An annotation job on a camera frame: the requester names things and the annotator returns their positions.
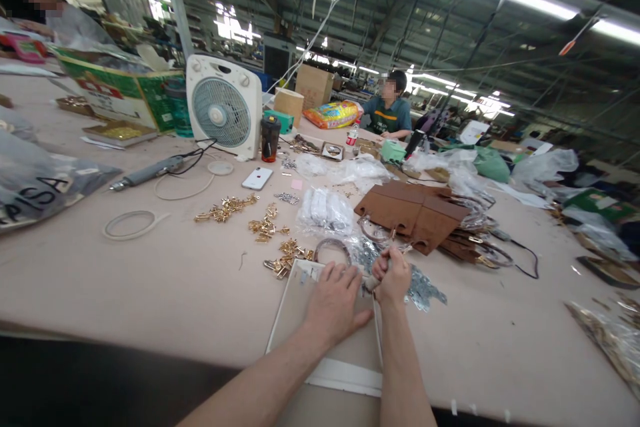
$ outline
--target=white smartphone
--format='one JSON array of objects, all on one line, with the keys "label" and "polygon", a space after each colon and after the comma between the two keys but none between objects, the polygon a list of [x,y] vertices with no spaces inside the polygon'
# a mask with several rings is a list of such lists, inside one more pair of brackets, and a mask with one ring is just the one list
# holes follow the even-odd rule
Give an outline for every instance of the white smartphone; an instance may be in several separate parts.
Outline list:
[{"label": "white smartphone", "polygon": [[257,167],[242,183],[242,186],[251,190],[262,190],[272,173],[273,170]]}]

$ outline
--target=brown leather piece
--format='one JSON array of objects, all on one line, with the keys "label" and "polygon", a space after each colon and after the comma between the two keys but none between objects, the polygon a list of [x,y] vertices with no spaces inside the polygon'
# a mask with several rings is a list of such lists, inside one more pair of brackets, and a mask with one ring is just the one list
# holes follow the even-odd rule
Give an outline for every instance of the brown leather piece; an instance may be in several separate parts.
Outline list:
[{"label": "brown leather piece", "polygon": [[374,185],[354,211],[371,222],[396,229],[413,247],[428,255],[460,226],[469,209],[449,203],[451,190],[390,181]]}]

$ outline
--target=green bag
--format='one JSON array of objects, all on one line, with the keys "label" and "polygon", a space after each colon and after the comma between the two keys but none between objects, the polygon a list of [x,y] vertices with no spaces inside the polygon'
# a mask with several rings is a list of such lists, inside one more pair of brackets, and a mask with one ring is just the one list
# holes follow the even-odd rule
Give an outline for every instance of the green bag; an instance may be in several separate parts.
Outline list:
[{"label": "green bag", "polygon": [[497,150],[488,147],[479,147],[478,145],[461,145],[454,143],[446,145],[439,151],[447,151],[456,148],[472,150],[478,152],[478,156],[473,161],[473,165],[478,170],[478,175],[490,178],[502,183],[509,183],[511,172],[507,166],[507,162],[500,156]]}]

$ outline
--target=fan grille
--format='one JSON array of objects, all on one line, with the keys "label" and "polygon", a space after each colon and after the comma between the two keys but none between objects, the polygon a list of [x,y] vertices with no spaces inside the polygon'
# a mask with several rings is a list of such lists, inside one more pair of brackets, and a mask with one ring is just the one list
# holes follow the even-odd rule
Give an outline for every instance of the fan grille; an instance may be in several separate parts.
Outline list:
[{"label": "fan grille", "polygon": [[[216,125],[209,115],[212,109],[223,113]],[[247,102],[229,82],[217,78],[202,79],[193,90],[193,113],[208,138],[223,147],[238,147],[249,137],[251,114]]]}]

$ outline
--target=box fan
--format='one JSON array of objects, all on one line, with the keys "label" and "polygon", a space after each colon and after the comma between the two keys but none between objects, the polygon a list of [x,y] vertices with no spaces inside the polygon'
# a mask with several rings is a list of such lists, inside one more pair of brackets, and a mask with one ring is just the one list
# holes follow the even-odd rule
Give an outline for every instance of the box fan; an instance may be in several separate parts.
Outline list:
[{"label": "box fan", "polygon": [[[187,103],[196,140],[253,159],[258,152],[262,89],[258,76],[234,63],[206,55],[187,61]],[[210,142],[199,142],[206,147]]]}]

